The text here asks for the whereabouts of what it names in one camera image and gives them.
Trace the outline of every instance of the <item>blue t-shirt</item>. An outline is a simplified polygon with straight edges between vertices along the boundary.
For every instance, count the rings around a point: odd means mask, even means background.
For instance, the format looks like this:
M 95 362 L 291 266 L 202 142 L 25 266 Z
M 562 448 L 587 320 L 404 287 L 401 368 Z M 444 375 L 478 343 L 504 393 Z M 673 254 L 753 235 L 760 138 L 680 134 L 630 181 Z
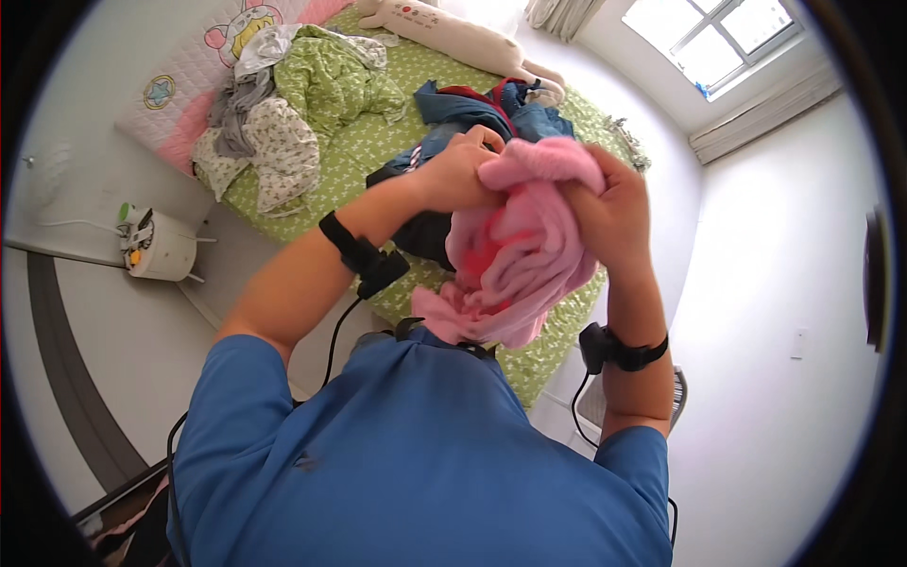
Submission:
M 497 362 L 417 328 L 296 409 L 271 345 L 224 338 L 174 474 L 194 567 L 652 567 L 671 563 L 667 459 L 650 427 L 586 459 L 530 425 Z

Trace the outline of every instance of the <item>black cable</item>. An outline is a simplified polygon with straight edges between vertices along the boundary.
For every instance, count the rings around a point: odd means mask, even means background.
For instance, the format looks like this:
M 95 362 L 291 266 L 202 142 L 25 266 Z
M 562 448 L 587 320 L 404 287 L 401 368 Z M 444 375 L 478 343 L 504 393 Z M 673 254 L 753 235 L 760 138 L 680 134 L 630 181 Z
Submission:
M 337 324 L 334 327 L 334 336 L 331 337 L 331 349 L 327 353 L 327 371 L 325 372 L 325 381 L 322 383 L 321 387 L 327 386 L 327 381 L 331 378 L 331 367 L 334 365 L 334 347 L 337 343 L 337 333 L 340 332 L 340 325 L 343 323 L 343 320 L 349 315 L 350 311 L 356 308 L 359 303 L 362 302 L 362 298 L 356 298 L 356 301 L 353 302 L 353 305 L 346 308 L 346 311 L 343 312 L 343 315 L 337 320 Z
M 182 537 L 182 522 L 180 521 L 180 508 L 176 504 L 176 484 L 173 483 L 173 437 L 180 430 L 180 426 L 186 421 L 189 412 L 182 415 L 173 426 L 169 435 L 167 435 L 167 478 L 170 481 L 170 502 L 171 511 L 173 512 L 173 531 L 176 533 L 176 543 L 182 555 L 182 567 L 192 567 L 189 561 L 189 551 L 186 547 L 186 540 Z
M 582 379 L 582 384 L 580 384 L 580 387 L 577 388 L 576 394 L 573 395 L 573 400 L 570 402 L 570 413 L 571 415 L 573 415 L 573 423 L 576 424 L 576 430 L 577 432 L 579 432 L 580 436 L 586 440 L 586 443 L 598 449 L 599 444 L 592 441 L 586 436 L 585 432 L 582 430 L 582 427 L 580 427 L 580 419 L 576 416 L 576 401 L 580 398 L 580 392 L 582 392 L 582 388 L 586 387 L 586 382 L 589 380 L 589 376 L 591 375 L 587 372 L 586 377 Z M 678 503 L 671 500 L 670 496 L 668 497 L 668 503 L 672 508 L 674 508 L 674 527 L 671 528 L 671 549 L 674 549 L 674 540 L 677 539 L 678 535 Z
M 674 527 L 671 528 L 671 549 L 674 549 L 674 539 L 678 536 L 678 503 L 668 497 L 668 503 L 674 508 Z

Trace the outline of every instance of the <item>curtain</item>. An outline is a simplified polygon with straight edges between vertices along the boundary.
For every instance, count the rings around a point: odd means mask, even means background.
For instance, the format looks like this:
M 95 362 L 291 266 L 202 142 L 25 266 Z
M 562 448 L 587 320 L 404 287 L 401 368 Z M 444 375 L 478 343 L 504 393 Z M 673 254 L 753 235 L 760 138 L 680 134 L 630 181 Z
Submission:
M 604 0 L 530 0 L 526 19 L 532 27 L 543 28 L 569 43 L 603 3 Z
M 811 64 L 792 82 L 777 85 L 703 132 L 689 137 L 703 165 L 769 134 L 823 104 L 842 90 L 830 61 Z

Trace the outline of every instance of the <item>hand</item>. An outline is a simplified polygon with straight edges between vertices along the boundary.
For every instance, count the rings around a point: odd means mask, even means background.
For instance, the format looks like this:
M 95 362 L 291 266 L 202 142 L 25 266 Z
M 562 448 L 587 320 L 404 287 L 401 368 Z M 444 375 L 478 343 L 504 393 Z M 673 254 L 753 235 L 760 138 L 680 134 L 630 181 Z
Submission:
M 484 144 L 494 148 L 485 149 Z M 453 212 L 501 205 L 506 196 L 485 189 L 476 173 L 488 160 L 503 152 L 504 140 L 490 128 L 473 126 L 466 134 L 454 134 L 444 151 L 419 169 L 407 173 L 415 197 L 423 209 Z
M 604 264 L 609 276 L 650 273 L 649 196 L 642 176 L 599 146 L 586 144 L 599 163 L 607 188 L 596 197 L 577 181 L 561 185 L 573 209 L 586 249 Z

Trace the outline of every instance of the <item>window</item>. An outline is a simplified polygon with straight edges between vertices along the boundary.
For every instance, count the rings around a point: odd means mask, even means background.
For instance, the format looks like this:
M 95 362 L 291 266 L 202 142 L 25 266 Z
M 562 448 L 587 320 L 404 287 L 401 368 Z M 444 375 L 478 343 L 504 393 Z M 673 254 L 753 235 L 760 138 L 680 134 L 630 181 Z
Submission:
M 785 0 L 636 0 L 623 22 L 706 98 L 803 29 Z

